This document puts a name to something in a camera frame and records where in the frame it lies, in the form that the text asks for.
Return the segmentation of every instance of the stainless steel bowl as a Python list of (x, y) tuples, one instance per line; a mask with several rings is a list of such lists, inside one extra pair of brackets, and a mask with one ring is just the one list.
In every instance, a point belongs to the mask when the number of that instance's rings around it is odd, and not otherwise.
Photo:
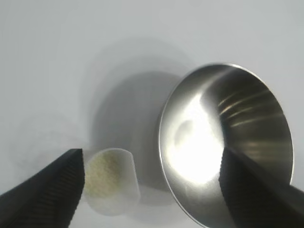
[(170, 190), (202, 226), (235, 227), (218, 182), (225, 146), (244, 152), (280, 180), (291, 180), (293, 145), (280, 104), (240, 66), (212, 64), (190, 73), (169, 97), (158, 133)]

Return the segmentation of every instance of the white tabletop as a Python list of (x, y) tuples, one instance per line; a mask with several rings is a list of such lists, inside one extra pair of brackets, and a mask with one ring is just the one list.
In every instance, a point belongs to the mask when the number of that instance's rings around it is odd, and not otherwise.
[(1, 0), (0, 194), (71, 147), (134, 153), (142, 200), (105, 217), (81, 201), (72, 228), (199, 227), (164, 190), (153, 133), (188, 71), (232, 62), (272, 89), (304, 190), (301, 0)]

